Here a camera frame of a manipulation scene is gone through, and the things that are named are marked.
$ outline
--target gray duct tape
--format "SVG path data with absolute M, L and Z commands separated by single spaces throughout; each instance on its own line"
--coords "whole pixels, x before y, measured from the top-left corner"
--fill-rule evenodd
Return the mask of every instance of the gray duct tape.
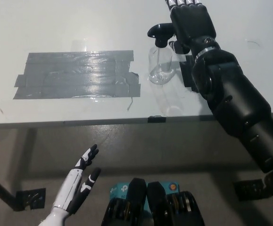
M 125 74 L 117 74 L 116 75 L 116 84 L 138 84 L 139 76 L 133 72 L 125 73 Z
M 141 85 L 19 87 L 14 99 L 62 99 L 78 97 L 140 97 Z
M 37 80 L 38 83 L 43 83 L 41 86 L 89 86 L 89 85 L 115 85 L 115 84 L 139 84 L 139 76 L 133 72 L 115 74 L 62 74 L 52 73 Z M 20 74 L 17 77 L 15 87 L 26 87 L 26 75 Z
M 140 97 L 133 51 L 30 53 L 14 99 Z
M 25 87 L 26 86 L 26 75 L 20 74 L 17 77 L 15 87 Z
M 95 64 L 86 66 L 76 66 L 71 64 L 30 64 L 26 65 L 26 86 L 38 87 L 44 85 L 44 80 L 59 74 L 104 74 L 105 76 L 115 76 L 116 64 Z
M 127 51 L 92 51 L 68 53 L 30 53 L 27 64 L 87 64 L 108 61 L 134 61 L 133 50 Z
M 115 85 L 116 76 L 102 73 L 89 74 L 51 74 L 44 79 L 43 86 L 89 86 Z

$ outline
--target black table leg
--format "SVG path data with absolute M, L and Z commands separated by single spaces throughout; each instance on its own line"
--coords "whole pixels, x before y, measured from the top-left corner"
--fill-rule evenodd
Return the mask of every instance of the black table leg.
M 25 208 L 23 204 L 9 193 L 1 184 L 0 184 L 0 199 L 4 201 L 13 211 L 23 211 Z

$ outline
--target white robotic arm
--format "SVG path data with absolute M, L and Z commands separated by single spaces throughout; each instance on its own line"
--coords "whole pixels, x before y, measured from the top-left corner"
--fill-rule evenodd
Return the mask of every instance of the white robotic arm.
M 70 170 L 57 194 L 50 214 L 39 226 L 64 226 L 65 220 L 77 212 L 100 174 L 100 168 L 96 168 L 78 191 L 82 180 L 82 172 L 92 164 L 92 159 L 98 152 L 97 145 L 92 146 L 83 154 L 75 167 Z

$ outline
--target floor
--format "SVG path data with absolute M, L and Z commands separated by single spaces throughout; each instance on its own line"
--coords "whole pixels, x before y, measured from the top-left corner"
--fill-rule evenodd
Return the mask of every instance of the floor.
M 239 202 L 234 193 L 233 182 L 263 178 L 246 150 L 216 122 L 186 122 L 0 129 L 0 183 L 13 194 L 47 189 L 42 210 L 13 212 L 0 200 L 0 226 L 44 220 L 66 174 L 94 143 L 100 153 L 85 176 L 92 167 L 101 167 L 101 176 L 66 225 L 100 225 L 110 187 L 133 177 L 178 181 L 194 194 L 207 226 L 273 225 L 273 198 Z

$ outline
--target table surface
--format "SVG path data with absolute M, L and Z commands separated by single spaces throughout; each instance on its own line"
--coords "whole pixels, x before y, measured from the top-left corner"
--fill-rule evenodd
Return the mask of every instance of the table surface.
M 273 111 L 273 1 L 206 0 L 222 49 L 232 52 L 244 74 Z M 0 0 L 0 127 L 94 125 L 167 121 L 211 115 L 199 94 L 175 75 L 164 86 L 148 80 L 147 31 L 170 22 L 164 0 Z M 141 97 L 13 100 L 18 74 L 31 52 L 134 50 Z

